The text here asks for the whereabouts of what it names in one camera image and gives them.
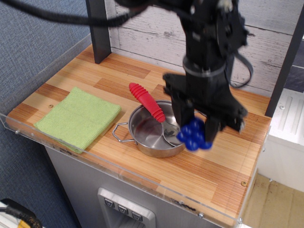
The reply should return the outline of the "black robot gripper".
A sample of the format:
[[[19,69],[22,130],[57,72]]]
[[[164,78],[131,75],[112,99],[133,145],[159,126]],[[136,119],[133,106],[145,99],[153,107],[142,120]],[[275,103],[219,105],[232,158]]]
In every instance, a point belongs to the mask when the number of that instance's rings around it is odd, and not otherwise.
[[[225,127],[240,132],[245,127],[246,108],[232,95],[225,73],[211,77],[166,73],[164,91],[171,96],[176,122],[183,127],[194,118],[194,110],[202,112],[205,141],[212,143]]]

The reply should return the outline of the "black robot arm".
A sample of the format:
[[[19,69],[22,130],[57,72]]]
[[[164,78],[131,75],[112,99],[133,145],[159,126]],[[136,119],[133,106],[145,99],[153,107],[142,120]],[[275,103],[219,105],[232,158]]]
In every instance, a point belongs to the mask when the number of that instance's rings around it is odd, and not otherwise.
[[[171,97],[180,126],[194,111],[206,116],[205,140],[213,142],[226,126],[240,131],[247,110],[233,97],[230,78],[238,49],[248,31],[236,0],[121,0],[119,4],[141,13],[150,5],[175,12],[186,36],[184,75],[164,74],[164,91]]]

